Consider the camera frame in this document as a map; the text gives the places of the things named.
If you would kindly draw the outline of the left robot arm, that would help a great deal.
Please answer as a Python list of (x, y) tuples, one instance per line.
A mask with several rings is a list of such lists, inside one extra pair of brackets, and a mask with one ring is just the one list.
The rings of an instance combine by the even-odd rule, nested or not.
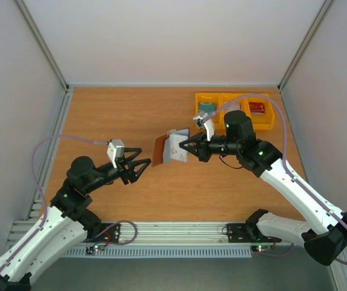
[(137, 159), (140, 148), (109, 146), (110, 162), (99, 167), (88, 156), (76, 158), (61, 188), (33, 227), (7, 252), (0, 256), (0, 290), (30, 290), (38, 277), (68, 249), (84, 242), (103, 239), (103, 245), (117, 244), (109, 229), (119, 223), (103, 224), (88, 209), (90, 193), (120, 179), (136, 182), (151, 164)]

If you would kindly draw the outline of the brown leather card holder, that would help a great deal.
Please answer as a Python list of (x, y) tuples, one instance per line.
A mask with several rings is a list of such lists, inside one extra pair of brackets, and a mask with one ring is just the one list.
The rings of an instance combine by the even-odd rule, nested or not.
[(154, 140), (152, 159), (151, 159), (153, 167), (164, 164), (162, 154), (163, 154), (163, 148), (164, 148), (164, 141), (167, 139), (167, 137), (168, 137), (168, 132), (158, 136)]

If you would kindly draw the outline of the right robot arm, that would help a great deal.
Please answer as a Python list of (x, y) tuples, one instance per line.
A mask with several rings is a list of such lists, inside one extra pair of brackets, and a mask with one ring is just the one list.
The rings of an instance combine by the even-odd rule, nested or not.
[(324, 266), (337, 260), (347, 246), (347, 211), (312, 188), (275, 146), (257, 138), (251, 118), (243, 111), (224, 116), (225, 135), (215, 134), (212, 119), (203, 112), (194, 120), (205, 131), (180, 142), (180, 148), (202, 162), (208, 162), (212, 155), (235, 156), (244, 169), (271, 185), (304, 217), (304, 221), (297, 221), (259, 209), (245, 222), (252, 240), (266, 236), (301, 246)]

